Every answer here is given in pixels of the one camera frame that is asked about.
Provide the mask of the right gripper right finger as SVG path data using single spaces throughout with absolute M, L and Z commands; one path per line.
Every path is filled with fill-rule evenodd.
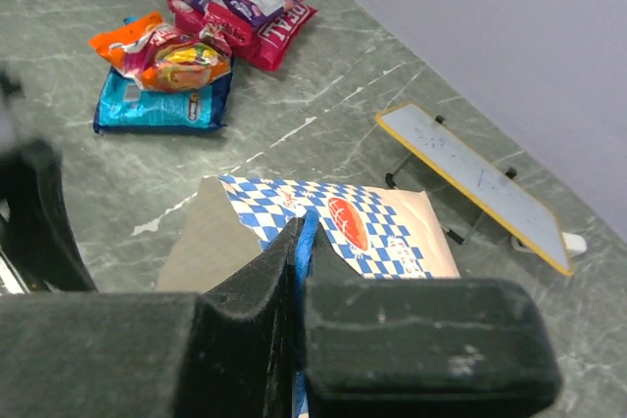
M 314 221 L 295 267 L 312 417 L 531 417 L 561 391 L 542 314 L 513 282 L 351 275 Z

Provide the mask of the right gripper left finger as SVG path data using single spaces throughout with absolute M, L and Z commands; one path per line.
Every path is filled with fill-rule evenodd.
M 203 295 L 3 296 L 2 415 L 292 416 L 302 226 Z

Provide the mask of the blue checkered paper bag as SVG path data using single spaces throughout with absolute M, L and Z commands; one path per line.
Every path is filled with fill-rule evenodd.
M 199 295 L 179 417 L 301 417 L 307 412 L 301 272 L 454 277 L 426 195 L 400 218 L 375 188 L 204 179 L 158 289 Z

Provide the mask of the blue snack packet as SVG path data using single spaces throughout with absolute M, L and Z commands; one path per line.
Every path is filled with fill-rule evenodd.
M 223 127 L 231 73 L 201 89 L 159 92 L 140 89 L 110 65 L 93 118 L 102 132 L 206 134 Z

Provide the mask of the orange Fox's candy bag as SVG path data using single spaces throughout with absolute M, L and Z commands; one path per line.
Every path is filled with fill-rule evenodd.
M 158 12 L 99 33 L 89 46 L 142 90 L 193 91 L 231 73 L 230 60 L 213 45 L 210 32 L 188 33 Z

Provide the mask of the red Real chips bag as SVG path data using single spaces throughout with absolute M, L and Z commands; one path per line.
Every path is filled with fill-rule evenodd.
M 178 28 L 191 34 L 202 31 L 204 14 L 195 11 L 183 1 L 167 1 Z M 211 1 L 225 6 L 221 0 Z M 278 70 L 292 41 L 316 13 L 315 8 L 297 3 L 294 9 L 283 13 L 274 21 L 259 29 L 253 29 L 250 43 L 247 46 L 233 48 L 232 56 L 229 58 L 246 61 L 259 70 Z

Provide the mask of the small red snack packet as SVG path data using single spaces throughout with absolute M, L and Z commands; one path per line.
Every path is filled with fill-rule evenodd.
M 203 29 L 212 45 L 231 57 L 233 48 L 247 46 L 253 35 L 252 26 L 231 12 L 226 6 L 211 1 L 204 8 Z

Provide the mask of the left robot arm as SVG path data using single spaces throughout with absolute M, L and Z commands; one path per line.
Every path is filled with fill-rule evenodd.
M 21 81 L 1 69 L 1 292 L 95 292 L 63 195 L 62 158 L 49 141 L 23 137 L 12 102 Z

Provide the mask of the small yellow-framed whiteboard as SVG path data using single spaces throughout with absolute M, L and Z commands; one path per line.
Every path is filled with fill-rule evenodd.
M 445 230 L 458 244 L 467 242 L 489 215 L 520 246 L 557 272 L 574 274 L 574 251 L 567 248 L 566 234 L 555 215 L 515 181 L 515 168 L 502 170 L 489 163 L 446 127 L 443 116 L 431 116 L 415 104 L 383 111 L 376 115 L 376 121 L 409 151 L 393 171 L 385 174 L 389 188 L 397 187 L 395 176 L 416 157 L 481 209 L 465 235 Z

